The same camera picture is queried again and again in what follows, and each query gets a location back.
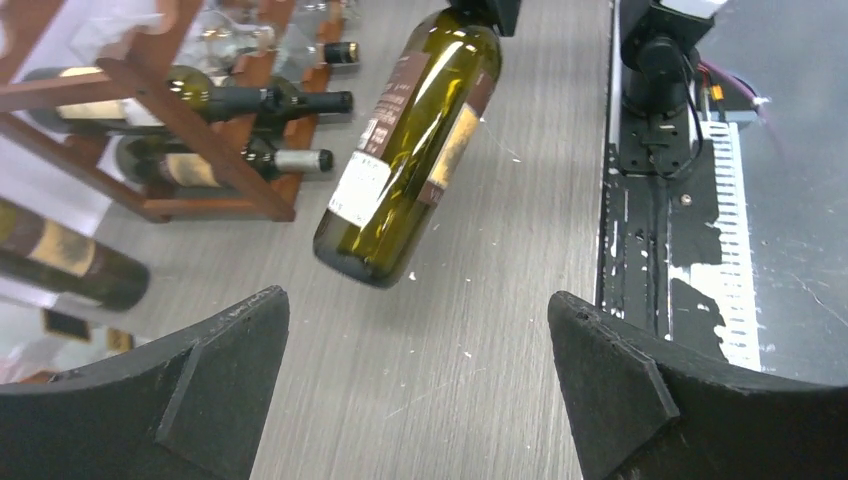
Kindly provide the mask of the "clear bottle black cap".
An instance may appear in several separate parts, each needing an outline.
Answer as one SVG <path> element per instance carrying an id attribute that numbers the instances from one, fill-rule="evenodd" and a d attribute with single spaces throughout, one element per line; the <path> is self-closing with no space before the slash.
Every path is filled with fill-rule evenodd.
<path id="1" fill-rule="evenodd" d="M 149 343 L 145 337 L 1 298 L 1 382 L 47 383 L 68 371 Z"/>

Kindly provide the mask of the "dark wine bottle back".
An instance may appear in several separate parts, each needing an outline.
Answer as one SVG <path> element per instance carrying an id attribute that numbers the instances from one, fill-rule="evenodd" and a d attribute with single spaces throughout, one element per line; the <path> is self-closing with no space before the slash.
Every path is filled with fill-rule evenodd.
<path id="1" fill-rule="evenodd" d="M 6 199 L 1 201 L 1 274 L 114 312 L 135 306 L 150 282 L 141 262 Z"/>

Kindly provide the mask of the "dark wine bottle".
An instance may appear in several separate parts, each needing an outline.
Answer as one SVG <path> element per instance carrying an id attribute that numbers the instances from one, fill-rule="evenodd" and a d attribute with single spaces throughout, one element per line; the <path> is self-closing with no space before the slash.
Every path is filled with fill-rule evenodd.
<path id="1" fill-rule="evenodd" d="M 165 84 L 208 124 L 245 114 L 276 115 L 285 106 L 283 92 L 277 86 L 221 86 L 191 66 L 172 66 Z M 160 118 L 130 97 L 28 109 L 26 115 L 40 127 L 61 134 L 147 135 L 168 131 Z"/>
<path id="2" fill-rule="evenodd" d="M 228 121 L 253 115 L 253 129 L 282 130 L 287 123 L 320 114 L 349 114 L 354 108 L 351 91 L 307 92 L 282 77 L 272 77 L 267 85 L 238 86 L 232 77 L 210 88 L 210 119 Z"/>
<path id="3" fill-rule="evenodd" d="M 326 266 L 377 288 L 403 276 L 496 88 L 500 36 L 449 7 L 411 32 L 313 237 Z"/>
<path id="4" fill-rule="evenodd" d="M 1 201 L 1 274 L 114 312 L 135 306 L 150 282 L 141 262 L 6 199 Z"/>

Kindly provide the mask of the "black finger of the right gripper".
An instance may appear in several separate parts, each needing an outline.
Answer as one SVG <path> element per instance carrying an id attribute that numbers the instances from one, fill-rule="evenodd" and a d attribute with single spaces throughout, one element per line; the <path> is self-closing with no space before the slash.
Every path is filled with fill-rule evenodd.
<path id="1" fill-rule="evenodd" d="M 516 32 L 521 0 L 448 0 L 451 7 L 478 14 L 493 26 L 500 37 L 513 37 Z"/>

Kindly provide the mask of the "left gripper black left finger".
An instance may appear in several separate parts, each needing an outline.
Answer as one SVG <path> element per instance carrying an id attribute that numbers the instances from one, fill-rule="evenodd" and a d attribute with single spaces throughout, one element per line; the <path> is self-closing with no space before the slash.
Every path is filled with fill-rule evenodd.
<path id="1" fill-rule="evenodd" d="M 5 479 L 247 479 L 289 335 L 278 286 L 128 352 L 1 388 Z"/>

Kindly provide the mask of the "brown wooden wine rack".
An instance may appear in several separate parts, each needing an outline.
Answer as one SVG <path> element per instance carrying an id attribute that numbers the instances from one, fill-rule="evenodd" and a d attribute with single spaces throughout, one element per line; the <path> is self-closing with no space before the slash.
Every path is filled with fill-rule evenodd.
<path id="1" fill-rule="evenodd" d="M 4 1 L 1 25 L 1 134 L 88 187 L 153 223 L 174 215 L 211 213 L 264 215 L 289 222 L 302 176 L 284 174 L 268 182 L 241 158 L 254 116 L 206 123 L 165 87 L 164 79 L 182 40 L 200 12 L 199 1 L 160 1 L 161 26 L 130 28 L 106 45 L 96 59 L 97 72 L 16 83 L 14 77 L 63 7 L 61 1 Z M 170 185 L 132 190 L 101 171 L 98 162 L 108 138 L 104 133 L 75 135 L 58 142 L 18 117 L 28 109 L 136 98 L 160 118 L 169 136 L 206 160 L 214 173 L 237 191 L 235 197 L 177 198 Z"/>

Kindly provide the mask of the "clear square liquor bottle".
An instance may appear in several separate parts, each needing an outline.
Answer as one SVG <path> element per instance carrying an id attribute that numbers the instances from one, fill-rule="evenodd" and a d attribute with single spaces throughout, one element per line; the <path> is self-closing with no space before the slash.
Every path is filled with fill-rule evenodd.
<path id="1" fill-rule="evenodd" d="M 271 75 L 300 83 L 309 69 L 325 65 L 356 64 L 359 59 L 358 42 L 316 42 L 308 38 L 295 23 L 290 23 L 276 44 Z"/>

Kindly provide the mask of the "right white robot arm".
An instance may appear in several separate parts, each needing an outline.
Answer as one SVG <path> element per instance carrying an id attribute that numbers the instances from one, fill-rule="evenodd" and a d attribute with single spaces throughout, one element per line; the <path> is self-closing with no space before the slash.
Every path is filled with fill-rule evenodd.
<path id="1" fill-rule="evenodd" d="M 446 1 L 451 7 L 481 13 L 484 23 L 501 37 L 515 35 L 522 1 Z M 690 93 L 699 62 L 697 43 L 715 25 L 716 14 L 727 1 L 614 1 L 617 4 L 619 55 L 629 73 L 622 93 L 624 107 L 646 120 L 679 113 L 696 115 Z M 652 160 L 655 175 L 665 180 L 681 177 L 703 151 L 700 120 L 695 120 L 696 147 L 687 140 L 687 153 L 673 154 L 669 162 Z"/>

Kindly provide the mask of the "dark wine bottle front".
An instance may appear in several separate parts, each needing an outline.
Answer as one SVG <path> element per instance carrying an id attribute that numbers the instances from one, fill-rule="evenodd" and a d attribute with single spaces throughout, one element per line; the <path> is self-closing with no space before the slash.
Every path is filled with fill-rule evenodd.
<path id="1" fill-rule="evenodd" d="M 349 114 L 354 108 L 351 91 L 307 92 L 282 77 L 272 77 L 267 85 L 238 86 L 232 77 L 210 88 L 210 119 L 228 121 L 253 115 L 253 129 L 282 130 L 287 123 L 320 114 Z"/>

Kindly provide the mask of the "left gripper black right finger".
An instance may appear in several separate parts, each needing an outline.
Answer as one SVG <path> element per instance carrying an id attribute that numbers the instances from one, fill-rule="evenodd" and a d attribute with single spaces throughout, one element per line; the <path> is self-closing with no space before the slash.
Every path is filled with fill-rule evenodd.
<path id="1" fill-rule="evenodd" d="M 566 291 L 547 318 L 584 478 L 846 477 L 845 387 L 707 357 Z"/>

